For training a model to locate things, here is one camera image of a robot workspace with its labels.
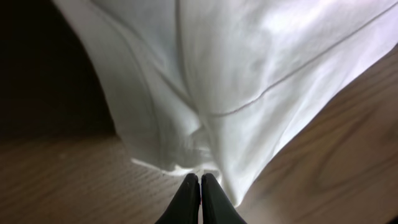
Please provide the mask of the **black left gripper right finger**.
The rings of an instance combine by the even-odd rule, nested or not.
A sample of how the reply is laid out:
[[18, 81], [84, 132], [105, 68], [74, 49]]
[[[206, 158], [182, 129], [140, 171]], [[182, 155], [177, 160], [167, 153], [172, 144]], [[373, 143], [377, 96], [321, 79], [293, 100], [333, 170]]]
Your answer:
[[204, 224], [246, 223], [211, 173], [201, 177], [201, 200]]

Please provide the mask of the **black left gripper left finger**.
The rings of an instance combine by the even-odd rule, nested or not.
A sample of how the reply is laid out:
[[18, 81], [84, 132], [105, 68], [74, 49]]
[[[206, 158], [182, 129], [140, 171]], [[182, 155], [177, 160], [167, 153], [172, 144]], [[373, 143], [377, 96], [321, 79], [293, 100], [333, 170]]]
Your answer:
[[155, 224], [197, 224], [201, 204], [196, 174], [187, 174], [172, 201]]

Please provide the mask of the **white t-shirt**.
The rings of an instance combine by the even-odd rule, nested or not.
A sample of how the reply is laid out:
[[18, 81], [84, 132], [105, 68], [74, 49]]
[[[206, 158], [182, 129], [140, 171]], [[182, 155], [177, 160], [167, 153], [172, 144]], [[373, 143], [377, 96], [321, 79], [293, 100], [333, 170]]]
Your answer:
[[215, 170], [239, 205], [271, 159], [397, 44], [397, 1], [56, 1], [136, 163]]

